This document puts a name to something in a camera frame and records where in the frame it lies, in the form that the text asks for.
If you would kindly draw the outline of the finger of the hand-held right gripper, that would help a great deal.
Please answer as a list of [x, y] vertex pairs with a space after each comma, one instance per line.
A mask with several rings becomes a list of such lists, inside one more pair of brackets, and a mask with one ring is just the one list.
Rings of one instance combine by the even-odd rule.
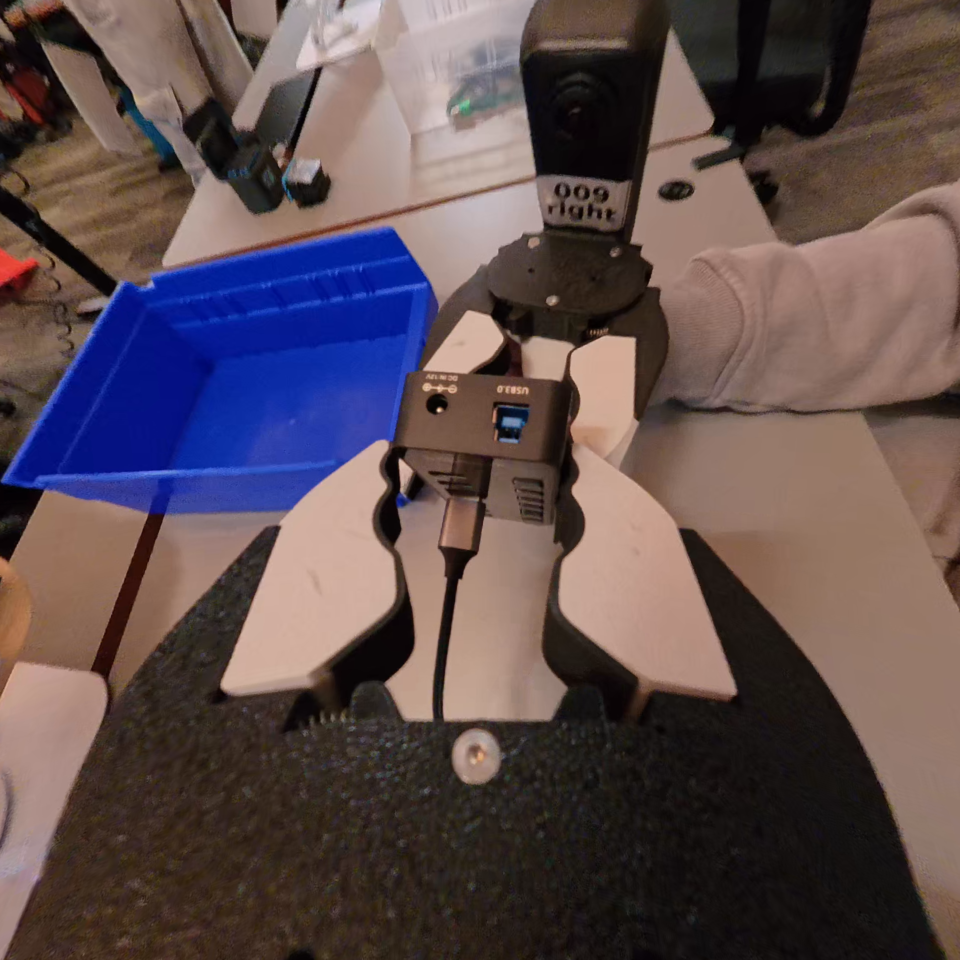
[[467, 311], [431, 356], [431, 374], [502, 376], [511, 369], [511, 339], [493, 318]]
[[621, 469], [636, 435], [637, 348], [633, 337], [608, 335], [574, 348], [568, 376], [576, 388], [571, 439]]

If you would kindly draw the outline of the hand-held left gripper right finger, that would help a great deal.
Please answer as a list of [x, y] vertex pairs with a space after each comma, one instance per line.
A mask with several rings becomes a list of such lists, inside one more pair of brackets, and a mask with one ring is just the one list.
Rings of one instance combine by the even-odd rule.
[[558, 496], [544, 618], [546, 665], [631, 721], [654, 693], [728, 703], [738, 695], [679, 528], [643, 487], [573, 448]]

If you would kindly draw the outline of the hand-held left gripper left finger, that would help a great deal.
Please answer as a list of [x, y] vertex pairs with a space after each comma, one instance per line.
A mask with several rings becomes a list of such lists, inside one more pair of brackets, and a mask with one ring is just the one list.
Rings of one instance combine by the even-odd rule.
[[399, 456], [377, 440], [290, 510], [220, 681], [232, 697], [313, 690], [351, 697], [414, 649], [397, 505]]

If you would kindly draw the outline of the black USB hub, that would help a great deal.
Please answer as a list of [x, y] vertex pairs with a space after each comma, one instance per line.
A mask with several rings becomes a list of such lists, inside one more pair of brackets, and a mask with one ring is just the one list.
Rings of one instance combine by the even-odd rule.
[[439, 497], [551, 526], [573, 407], [567, 379], [421, 370], [406, 378], [393, 445]]

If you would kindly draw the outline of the blue plastic bin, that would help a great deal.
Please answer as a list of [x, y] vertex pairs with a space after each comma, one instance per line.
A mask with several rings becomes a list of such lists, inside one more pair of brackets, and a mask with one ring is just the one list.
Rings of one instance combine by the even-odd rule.
[[4, 482], [153, 514], [288, 510], [393, 437], [437, 310], [390, 227], [123, 283]]

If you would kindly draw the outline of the person's right forearm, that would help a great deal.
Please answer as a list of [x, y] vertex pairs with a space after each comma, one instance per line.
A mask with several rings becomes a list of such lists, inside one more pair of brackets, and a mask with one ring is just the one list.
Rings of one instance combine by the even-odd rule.
[[705, 250], [661, 291], [652, 403], [808, 413], [957, 393], [958, 258], [958, 182], [856, 231]]

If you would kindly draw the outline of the grey desk with wooden edge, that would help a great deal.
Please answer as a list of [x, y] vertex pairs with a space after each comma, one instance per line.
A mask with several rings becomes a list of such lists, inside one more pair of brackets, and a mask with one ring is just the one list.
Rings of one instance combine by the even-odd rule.
[[386, 222], [504, 191], [519, 194], [520, 226], [541, 222], [529, 130], [521, 107], [458, 129], [411, 135], [371, 49], [323, 66], [294, 156], [319, 159], [328, 199], [307, 209], [285, 200], [253, 214], [225, 183], [203, 177], [162, 257], [173, 269]]

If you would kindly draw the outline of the green electronic part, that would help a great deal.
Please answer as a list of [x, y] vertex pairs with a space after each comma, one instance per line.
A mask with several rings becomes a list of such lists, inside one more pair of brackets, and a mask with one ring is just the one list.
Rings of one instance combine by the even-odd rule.
[[448, 119], [465, 121], [506, 108], [517, 97], [518, 82], [511, 70], [478, 70], [466, 75], [447, 101]]

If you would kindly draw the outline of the clear plastic box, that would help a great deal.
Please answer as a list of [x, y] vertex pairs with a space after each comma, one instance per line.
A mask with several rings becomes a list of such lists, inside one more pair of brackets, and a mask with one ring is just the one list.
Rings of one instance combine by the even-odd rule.
[[[374, 53], [412, 136], [462, 131], [523, 103], [522, 33], [533, 1], [384, 1]], [[513, 103], [492, 114], [452, 122], [446, 113], [462, 79], [478, 70], [510, 70]]]

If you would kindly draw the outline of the black mesh office chair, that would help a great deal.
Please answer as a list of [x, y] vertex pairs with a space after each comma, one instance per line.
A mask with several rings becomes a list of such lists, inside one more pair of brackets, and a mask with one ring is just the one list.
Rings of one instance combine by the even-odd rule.
[[726, 146], [698, 171], [744, 162], [764, 133], [817, 138], [842, 116], [870, 1], [673, 1], [671, 25]]

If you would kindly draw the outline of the black battery charger case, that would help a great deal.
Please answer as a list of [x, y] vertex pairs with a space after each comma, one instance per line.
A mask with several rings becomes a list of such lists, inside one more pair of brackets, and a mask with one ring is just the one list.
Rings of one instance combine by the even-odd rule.
[[273, 149], [250, 130], [238, 130], [221, 102], [208, 98], [183, 123], [186, 138], [213, 177], [234, 191], [246, 210], [264, 214], [285, 199]]

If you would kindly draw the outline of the tan round object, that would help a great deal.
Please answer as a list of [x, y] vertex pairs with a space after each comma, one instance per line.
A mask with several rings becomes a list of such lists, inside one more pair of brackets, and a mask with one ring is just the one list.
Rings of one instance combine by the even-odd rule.
[[27, 582], [6, 558], [1, 558], [1, 692], [22, 654], [32, 615]]

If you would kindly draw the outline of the black tablet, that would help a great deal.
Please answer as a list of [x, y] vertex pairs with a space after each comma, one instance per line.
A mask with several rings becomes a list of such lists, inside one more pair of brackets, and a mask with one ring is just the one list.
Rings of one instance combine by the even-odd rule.
[[257, 144], [270, 149], [280, 147], [287, 155], [292, 155], [305, 126], [320, 74], [321, 68], [315, 68], [274, 83], [253, 128], [236, 130], [239, 144]]

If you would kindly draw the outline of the white flat object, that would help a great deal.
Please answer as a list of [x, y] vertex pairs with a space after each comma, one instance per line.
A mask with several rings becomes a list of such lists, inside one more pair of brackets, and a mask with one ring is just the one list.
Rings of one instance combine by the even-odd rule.
[[1, 948], [42, 873], [109, 701], [97, 674], [19, 662], [1, 698]]

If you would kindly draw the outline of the orange floor object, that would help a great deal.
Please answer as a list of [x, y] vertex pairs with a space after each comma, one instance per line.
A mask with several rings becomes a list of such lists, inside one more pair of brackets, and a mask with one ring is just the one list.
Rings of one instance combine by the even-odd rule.
[[30, 286], [40, 264], [31, 257], [18, 259], [3, 247], [0, 250], [0, 260], [1, 300], [5, 302], [19, 296]]

